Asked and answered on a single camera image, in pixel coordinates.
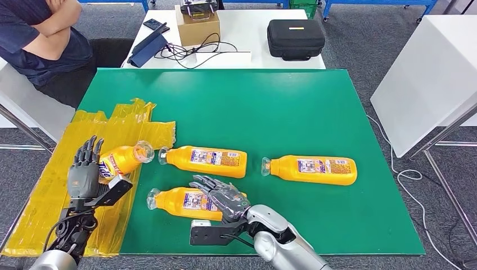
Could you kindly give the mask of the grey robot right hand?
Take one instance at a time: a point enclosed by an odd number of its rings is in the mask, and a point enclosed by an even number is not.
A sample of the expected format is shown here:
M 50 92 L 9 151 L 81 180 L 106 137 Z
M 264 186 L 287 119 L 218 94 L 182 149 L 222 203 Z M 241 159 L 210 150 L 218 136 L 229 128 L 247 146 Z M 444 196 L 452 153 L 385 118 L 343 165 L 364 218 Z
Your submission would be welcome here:
M 243 218 L 251 207 L 248 198 L 231 183 L 227 184 L 207 175 L 193 175 L 190 187 L 198 188 L 222 212 L 223 223 L 234 223 Z

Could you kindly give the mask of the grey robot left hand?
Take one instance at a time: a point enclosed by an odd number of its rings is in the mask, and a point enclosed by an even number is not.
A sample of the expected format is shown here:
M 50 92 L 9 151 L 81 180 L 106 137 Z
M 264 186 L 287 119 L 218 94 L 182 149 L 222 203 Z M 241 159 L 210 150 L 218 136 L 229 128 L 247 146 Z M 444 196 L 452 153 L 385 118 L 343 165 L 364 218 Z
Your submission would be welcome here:
M 77 149 L 67 175 L 67 192 L 72 199 L 94 199 L 99 193 L 99 160 L 104 142 L 97 136 Z

